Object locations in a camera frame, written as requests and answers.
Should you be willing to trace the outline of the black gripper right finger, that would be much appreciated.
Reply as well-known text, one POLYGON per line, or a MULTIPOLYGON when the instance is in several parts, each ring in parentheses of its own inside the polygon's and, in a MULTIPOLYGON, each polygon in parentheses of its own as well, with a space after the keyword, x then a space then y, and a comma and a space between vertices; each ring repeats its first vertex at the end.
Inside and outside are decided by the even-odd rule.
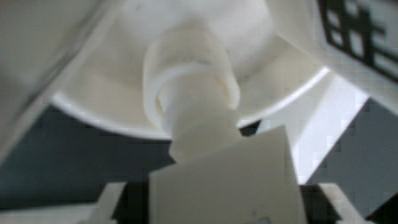
POLYGON ((334 183, 300 186, 307 224, 373 224, 334 183))

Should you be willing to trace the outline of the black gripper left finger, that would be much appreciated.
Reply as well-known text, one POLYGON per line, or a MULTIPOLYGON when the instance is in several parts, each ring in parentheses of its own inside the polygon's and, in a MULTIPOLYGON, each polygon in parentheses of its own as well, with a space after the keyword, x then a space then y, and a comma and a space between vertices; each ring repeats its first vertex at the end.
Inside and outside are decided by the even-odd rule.
POLYGON ((87 218, 78 224, 149 224, 149 183, 106 184, 87 218))

